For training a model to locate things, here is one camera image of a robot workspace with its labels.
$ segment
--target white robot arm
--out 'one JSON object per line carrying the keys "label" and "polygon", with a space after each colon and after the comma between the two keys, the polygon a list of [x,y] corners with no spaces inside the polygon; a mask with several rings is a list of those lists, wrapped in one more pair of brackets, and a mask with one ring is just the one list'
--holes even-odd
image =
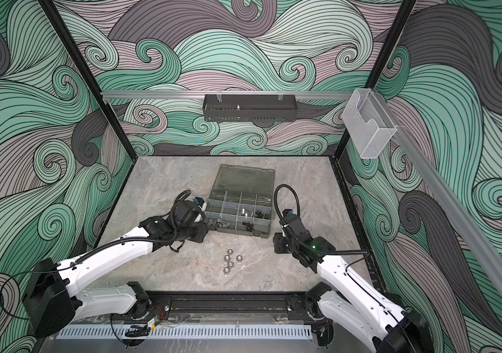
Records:
{"label": "white robot arm", "polygon": [[[205,202],[181,201],[176,205],[177,229],[171,217],[151,217],[124,236],[75,258],[54,264],[46,259],[35,266],[23,295],[31,328],[37,337],[61,330],[71,321],[101,314],[125,314],[133,319],[148,312],[148,294],[137,282],[89,289],[88,285],[134,258],[168,246],[172,241],[202,242],[209,226],[202,222]],[[306,293],[306,308],[312,319],[332,319],[356,336],[372,352],[409,351],[417,345],[430,351],[429,328],[415,312],[403,311],[365,281],[340,253],[322,237],[312,239],[299,215],[286,209],[280,217],[284,233],[274,237],[275,252],[291,253],[302,265],[317,272],[331,287],[319,283]]]}

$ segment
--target black cable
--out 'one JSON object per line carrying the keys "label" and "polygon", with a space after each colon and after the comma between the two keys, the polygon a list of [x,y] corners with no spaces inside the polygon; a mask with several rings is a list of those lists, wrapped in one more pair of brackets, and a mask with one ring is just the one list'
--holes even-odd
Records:
{"label": "black cable", "polygon": [[99,247],[92,249],[91,251],[88,251],[84,255],[82,255],[80,258],[78,258],[75,262],[75,264],[81,264],[83,263],[87,258],[92,257],[95,254],[98,254],[102,250],[106,250],[107,248],[118,245],[118,244],[123,244],[127,242],[132,242],[132,241],[142,241],[142,242],[148,242],[148,243],[155,243],[155,244],[161,244],[168,246],[176,241],[178,238],[178,225],[176,224],[176,217],[174,217],[174,212],[176,210],[176,207],[180,203],[180,201],[184,200],[190,195],[191,191],[190,190],[184,190],[181,192],[175,199],[174,204],[172,205],[171,210],[169,211],[169,218],[171,220],[171,225],[173,229],[173,236],[171,239],[149,239],[145,237],[130,237],[130,238],[121,238],[121,239],[116,239],[113,240],[109,243],[106,243],[104,245],[100,245]]}
{"label": "black cable", "polygon": [[384,305],[382,305],[382,303],[381,303],[380,301],[378,301],[375,297],[373,297],[371,293],[368,293],[368,291],[367,291],[367,290],[366,290],[363,286],[361,286],[361,285],[360,285],[360,284],[359,284],[359,283],[358,283],[358,282],[357,282],[357,281],[356,281],[356,280],[355,280],[355,279],[354,279],[354,278],[353,278],[350,274],[347,274],[347,273],[345,272],[345,273],[344,273],[344,275],[346,275],[346,276],[348,275],[348,276],[349,276],[349,278],[350,278],[350,279],[351,279],[351,280],[352,280],[352,281],[353,281],[353,282],[354,282],[357,286],[359,286],[359,287],[360,287],[360,288],[361,288],[361,289],[362,289],[365,293],[367,293],[367,295],[368,295],[369,297],[371,297],[371,298],[372,298],[372,300],[374,300],[375,302],[377,302],[377,303],[378,303],[378,305],[379,305],[379,306],[381,306],[382,308],[385,308],[385,309],[386,309],[386,307],[385,307]]}
{"label": "black cable", "polygon": [[2,308],[2,311],[6,314],[8,314],[9,316],[11,317],[14,317],[16,319],[20,319],[20,320],[29,320],[28,317],[21,317],[21,316],[16,316],[14,314],[12,314],[11,312],[8,312],[8,310],[6,310],[6,307],[4,306],[4,298],[2,296],[2,291],[4,290],[4,287],[7,285],[7,283],[10,281],[10,279],[13,279],[15,281],[15,278],[16,276],[19,276],[20,274],[25,274],[25,273],[54,273],[54,272],[59,272],[59,271],[64,271],[66,269],[70,269],[70,268],[73,268],[74,265],[72,266],[69,266],[69,267],[65,267],[65,268],[61,268],[61,269],[54,269],[52,271],[23,271],[23,272],[19,272],[19,273],[16,273],[15,275],[13,276],[10,276],[9,274],[5,274],[7,275],[9,278],[6,279],[6,281],[4,282],[4,284],[2,284],[2,286],[0,287],[0,307]]}
{"label": "black cable", "polygon": [[169,248],[170,248],[172,251],[174,251],[174,252],[179,252],[179,251],[180,251],[180,248],[182,248],[182,247],[184,246],[184,243],[185,243],[185,242],[186,242],[185,240],[181,240],[181,241],[180,241],[180,243],[181,243],[181,244],[180,244],[180,245],[179,245],[176,249],[172,247],[172,244],[170,244],[170,245],[169,245]]}
{"label": "black cable", "polygon": [[365,255],[365,254],[370,254],[368,250],[317,250],[314,249],[313,247],[309,246],[308,244],[304,243],[300,238],[297,237],[296,234],[294,234],[294,231],[288,227],[288,223],[284,220],[282,214],[280,213],[280,209],[278,208],[278,191],[282,189],[283,187],[286,187],[288,190],[294,194],[294,198],[296,199],[296,210],[297,210],[297,215],[298,217],[300,216],[300,201],[298,200],[298,194],[292,189],[291,186],[287,184],[280,184],[279,186],[276,187],[275,193],[274,193],[274,203],[275,203],[275,211],[276,215],[279,217],[280,221],[283,223],[283,227],[285,227],[288,230],[288,233],[298,242],[298,244],[302,245],[303,247],[308,248],[310,251],[315,252],[317,254],[322,254],[322,255]]}
{"label": "black cable", "polygon": [[359,262],[360,260],[364,260],[364,259],[366,259],[366,258],[367,258],[367,255],[368,255],[368,254],[365,254],[365,255],[363,255],[363,257],[362,257],[362,258],[360,258],[360,259],[358,259],[358,260],[355,260],[355,261],[353,261],[352,263],[348,264],[348,265],[345,267],[345,273],[347,273],[347,269],[349,268],[349,266],[350,266],[350,265],[354,265],[354,264],[356,264],[357,262]]}
{"label": "black cable", "polygon": [[113,323],[113,320],[114,320],[114,315],[113,314],[110,314],[110,327],[111,327],[111,332],[114,334],[115,338],[118,339],[119,342],[121,342],[126,348],[129,347],[129,345],[125,342],[123,342],[123,340],[118,337],[118,335],[115,333],[114,331],[114,323]]}

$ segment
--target clear plastic holder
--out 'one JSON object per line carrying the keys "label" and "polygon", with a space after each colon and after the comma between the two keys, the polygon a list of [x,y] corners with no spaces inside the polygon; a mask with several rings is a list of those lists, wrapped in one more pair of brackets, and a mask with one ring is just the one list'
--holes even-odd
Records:
{"label": "clear plastic holder", "polygon": [[380,93],[355,89],[341,117],[360,158],[378,158],[396,132],[392,114]]}

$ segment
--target wave pattern wallpaper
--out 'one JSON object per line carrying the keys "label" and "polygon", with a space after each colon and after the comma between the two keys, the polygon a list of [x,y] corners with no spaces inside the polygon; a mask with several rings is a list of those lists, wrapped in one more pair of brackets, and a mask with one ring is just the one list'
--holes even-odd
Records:
{"label": "wave pattern wallpaper", "polygon": [[[426,0],[418,6],[438,4]],[[363,87],[401,0],[56,0],[102,90]],[[204,121],[201,100],[113,105],[139,155],[332,155],[346,102],[298,121]]]}
{"label": "wave pattern wallpaper", "polygon": [[[0,0],[0,289],[41,259],[92,247],[131,165],[36,0]],[[10,279],[8,312],[28,277]],[[0,352],[29,352],[0,308]]]}
{"label": "wave pattern wallpaper", "polygon": [[[502,0],[417,9],[377,90],[502,256]],[[502,298],[402,147],[346,150],[385,282],[427,318],[436,352],[501,352]]]}

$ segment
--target aluminum rail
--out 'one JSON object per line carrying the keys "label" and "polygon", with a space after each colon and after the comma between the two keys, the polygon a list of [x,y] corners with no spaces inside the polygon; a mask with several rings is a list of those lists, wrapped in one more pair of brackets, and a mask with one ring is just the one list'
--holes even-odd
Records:
{"label": "aluminum rail", "polygon": [[204,99],[207,94],[265,94],[289,95],[296,99],[327,99],[346,101],[352,91],[181,91],[181,90],[108,90],[101,91],[103,99]]}

